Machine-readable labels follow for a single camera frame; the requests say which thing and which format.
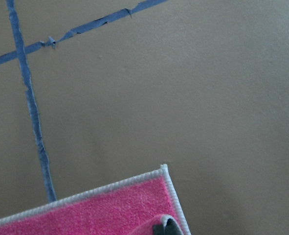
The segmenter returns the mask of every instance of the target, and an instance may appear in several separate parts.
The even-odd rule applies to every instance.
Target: blue tape
[[[149,7],[158,5],[162,2],[165,2],[166,0],[146,0],[143,2],[140,2],[135,8],[133,9],[122,9],[120,11],[114,12],[108,16],[105,16],[103,18],[91,21],[89,23],[83,24],[81,26],[78,26],[76,28],[71,29],[70,31],[68,31],[62,38],[60,38],[59,40],[55,41],[53,38],[49,37],[49,40],[45,43],[45,42],[36,42],[34,44],[31,44],[27,47],[25,47],[25,53],[26,54],[30,54],[33,53],[35,51],[38,51],[39,49],[41,49],[42,47],[56,47],[56,44],[66,40],[68,38],[71,38],[73,36],[75,36],[76,34],[81,34],[81,33],[85,33],[87,31],[90,31],[92,29],[101,27],[107,23],[119,20],[123,17],[126,16],[131,16],[134,13],[137,13],[139,11],[145,10]],[[16,51],[12,51],[10,53],[7,53],[5,55],[0,56],[0,64],[3,64],[7,61],[13,60],[17,58],[17,54]]]
[[[29,114],[32,121],[33,132],[35,134],[36,144],[38,146],[38,154],[41,163],[41,169],[44,179],[45,190],[47,193],[47,197],[49,202],[56,201],[56,195],[52,183],[52,178],[50,174],[50,167],[49,167],[49,158],[44,148],[44,143],[42,140],[42,132],[41,132],[41,125],[40,125],[40,118],[38,107],[36,103],[36,99],[33,93],[32,82],[31,82],[31,73],[27,62],[27,56],[25,53],[25,47],[23,44],[22,33],[19,28],[19,19],[17,12],[15,10],[15,3],[14,0],[7,0],[7,8],[9,10],[9,19],[12,25],[15,46],[16,46],[16,55],[19,60],[19,64],[21,67],[23,82],[27,87],[26,98],[29,108]],[[37,48],[37,44],[34,44],[29,50],[33,51]]]

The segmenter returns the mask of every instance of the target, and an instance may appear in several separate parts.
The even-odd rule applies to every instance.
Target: gray surface
[[[34,2],[27,44],[136,3]],[[59,198],[167,163],[192,234],[289,235],[289,0],[170,0],[28,60]],[[23,90],[0,66],[0,217],[45,203]]]

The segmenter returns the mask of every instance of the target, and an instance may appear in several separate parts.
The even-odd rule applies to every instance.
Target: blue line
[[[52,183],[52,178],[50,175],[50,167],[49,167],[49,158],[44,148],[44,143],[42,140],[42,132],[40,125],[40,118],[38,107],[36,103],[36,99],[33,93],[32,82],[31,82],[31,73],[28,67],[27,56],[25,53],[25,47],[23,44],[22,33],[19,28],[19,19],[17,12],[15,10],[14,0],[7,0],[7,8],[9,10],[9,19],[12,25],[17,57],[19,60],[19,64],[21,67],[23,82],[27,87],[26,98],[29,108],[29,114],[32,121],[33,132],[35,134],[36,144],[38,146],[38,154],[41,163],[41,169],[44,179],[45,190],[47,193],[47,197],[49,202],[56,201],[56,195]]]
[[[137,13],[139,11],[145,10],[149,7],[158,5],[162,2],[165,2],[166,0],[146,0],[143,2],[140,2],[135,8],[133,9],[122,9],[120,11],[114,12],[108,16],[105,16],[103,18],[91,21],[89,23],[83,24],[81,26],[78,26],[76,28],[71,29],[70,31],[68,31],[62,38],[60,38],[59,40],[55,41],[54,39],[52,39],[51,37],[49,38],[49,40],[45,43],[45,42],[36,42],[34,44],[31,44],[27,47],[25,47],[25,53],[26,54],[30,54],[33,53],[35,51],[38,51],[39,49],[41,49],[42,47],[55,47],[56,44],[58,42],[61,42],[63,40],[66,40],[68,38],[73,37],[76,34],[81,34],[87,31],[90,31],[92,29],[101,27],[107,23],[116,21],[118,19],[121,19],[123,17],[126,17],[128,15],[132,15],[134,13]],[[7,53],[5,55],[0,56],[0,64],[3,64],[7,61],[13,60],[17,58],[17,54],[16,51],[12,51],[10,53]]]

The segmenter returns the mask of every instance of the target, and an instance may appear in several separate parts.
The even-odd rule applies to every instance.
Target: pink cloth
[[[2,225],[0,235],[151,235],[161,214],[178,221],[162,176]]]

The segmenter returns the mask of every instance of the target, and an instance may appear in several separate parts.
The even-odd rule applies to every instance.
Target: blue tape strip
[[[38,154],[41,163],[42,174],[44,178],[45,190],[47,193],[47,197],[49,202],[56,201],[56,195],[52,183],[52,178],[50,175],[50,167],[49,167],[49,158],[44,148],[44,143],[42,140],[42,132],[40,125],[40,118],[38,107],[36,103],[36,99],[33,93],[32,82],[31,82],[31,73],[28,67],[27,56],[25,53],[25,47],[23,44],[22,33],[19,28],[19,19],[17,12],[15,10],[14,0],[7,0],[7,8],[9,10],[9,19],[12,25],[15,46],[16,46],[16,55],[19,60],[19,64],[21,67],[23,82],[27,87],[26,98],[29,108],[29,113],[32,121],[33,132],[35,134],[36,144],[38,146]]]
[[[100,18],[100,19],[94,20],[92,22],[83,24],[79,27],[73,28],[57,41],[55,41],[53,38],[49,37],[49,40],[46,43],[45,42],[37,42],[37,43],[31,44],[31,45],[25,47],[25,53],[26,54],[33,53],[42,47],[49,47],[49,46],[55,47],[58,42],[61,42],[61,41],[66,40],[68,38],[71,38],[76,34],[81,34],[81,33],[90,31],[92,29],[101,27],[107,23],[119,20],[119,19],[126,17],[126,16],[129,16],[129,15],[131,16],[134,13],[137,13],[137,12],[145,10],[149,7],[158,5],[158,4],[165,2],[165,1],[166,0],[146,0],[146,1],[140,2],[133,9],[125,8],[125,9],[122,9],[122,10],[117,11],[115,13],[112,13],[108,16],[105,16],[103,18]],[[13,60],[15,58],[17,58],[16,51],[12,51],[8,54],[0,56],[0,64],[3,64],[5,62]]]

